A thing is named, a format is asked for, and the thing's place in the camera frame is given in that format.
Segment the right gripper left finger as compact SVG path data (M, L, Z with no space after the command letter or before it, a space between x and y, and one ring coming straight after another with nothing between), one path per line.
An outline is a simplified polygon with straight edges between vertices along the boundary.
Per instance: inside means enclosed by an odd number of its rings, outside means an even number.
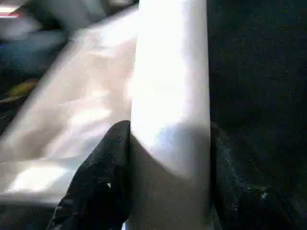
M130 214L130 121L115 123L77 169L49 230L120 230Z

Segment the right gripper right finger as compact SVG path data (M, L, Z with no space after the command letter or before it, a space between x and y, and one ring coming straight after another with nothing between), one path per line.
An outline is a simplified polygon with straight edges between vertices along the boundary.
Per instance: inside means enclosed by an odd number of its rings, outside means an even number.
M211 124L211 182L217 214L225 230L291 230L293 213L266 180L252 152Z

